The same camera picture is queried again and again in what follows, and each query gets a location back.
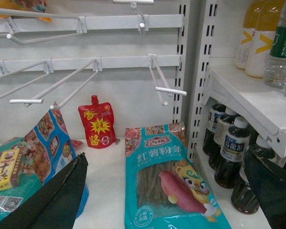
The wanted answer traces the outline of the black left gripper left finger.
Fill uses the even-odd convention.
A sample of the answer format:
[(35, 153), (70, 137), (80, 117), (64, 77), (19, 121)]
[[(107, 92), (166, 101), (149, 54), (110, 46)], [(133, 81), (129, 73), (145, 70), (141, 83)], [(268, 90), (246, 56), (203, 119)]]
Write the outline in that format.
[(71, 229), (88, 200), (88, 161), (76, 156), (28, 200), (0, 221), (0, 229)]

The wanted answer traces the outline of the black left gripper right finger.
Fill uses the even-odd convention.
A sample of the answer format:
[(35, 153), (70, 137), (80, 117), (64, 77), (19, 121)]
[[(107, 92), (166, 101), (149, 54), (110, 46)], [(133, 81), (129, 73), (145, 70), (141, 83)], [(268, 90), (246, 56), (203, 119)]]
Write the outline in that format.
[(244, 156), (245, 175), (273, 229), (286, 229), (286, 170), (249, 151)]

